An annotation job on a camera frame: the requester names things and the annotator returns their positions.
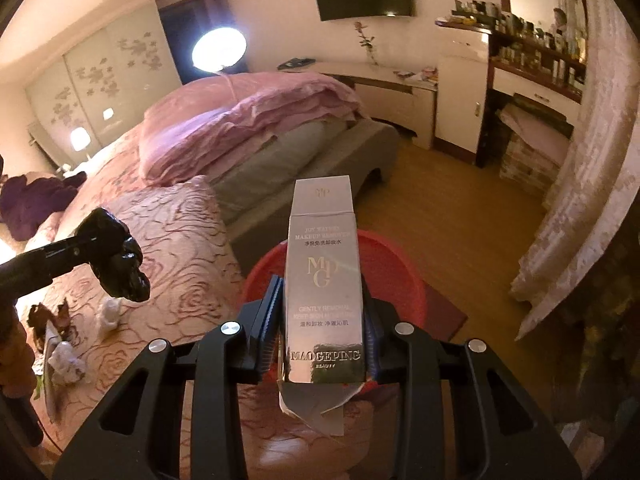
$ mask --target rug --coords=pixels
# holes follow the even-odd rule
[[[429,283],[424,283],[424,289],[428,306],[425,331],[439,341],[451,341],[466,322],[466,314]]]

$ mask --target ceiling lamp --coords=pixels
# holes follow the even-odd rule
[[[193,65],[204,72],[220,72],[233,66],[246,52],[242,32],[231,27],[220,27],[207,32],[193,47]]]

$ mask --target makeup remover box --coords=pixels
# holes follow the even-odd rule
[[[281,407],[316,430],[340,434],[342,406],[366,375],[358,233],[348,176],[296,182],[284,313]]]

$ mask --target vase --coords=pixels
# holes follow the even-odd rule
[[[378,60],[376,59],[376,48],[374,46],[368,46],[367,49],[367,63],[378,66]]]

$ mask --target sliding wardrobe door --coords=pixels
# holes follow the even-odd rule
[[[26,92],[40,124],[73,163],[79,164],[87,155],[95,155],[102,148],[82,109],[63,59],[47,68]],[[84,128],[90,137],[89,145],[80,152],[71,145],[71,132],[76,128]]]
[[[182,86],[154,2],[118,18],[104,29],[114,68],[131,95],[138,120],[158,99]]]
[[[140,122],[105,30],[73,47],[65,54],[65,61],[82,108],[103,146]]]

